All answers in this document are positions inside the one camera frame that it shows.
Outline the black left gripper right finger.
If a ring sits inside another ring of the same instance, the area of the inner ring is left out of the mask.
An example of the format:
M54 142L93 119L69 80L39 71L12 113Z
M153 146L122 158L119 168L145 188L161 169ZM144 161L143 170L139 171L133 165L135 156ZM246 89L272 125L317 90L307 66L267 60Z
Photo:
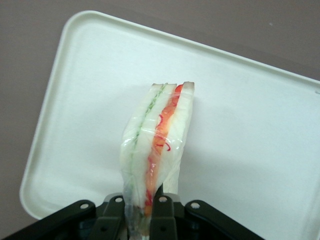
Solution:
M262 237L202 200L186 205L175 195L153 201L151 240L261 240Z

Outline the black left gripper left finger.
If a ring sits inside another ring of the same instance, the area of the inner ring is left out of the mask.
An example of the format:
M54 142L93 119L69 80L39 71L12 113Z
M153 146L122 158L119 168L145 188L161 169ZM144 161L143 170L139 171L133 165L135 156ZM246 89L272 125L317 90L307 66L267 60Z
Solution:
M7 236L6 240L121 240L124 202L115 195L96 206L90 200L76 201Z

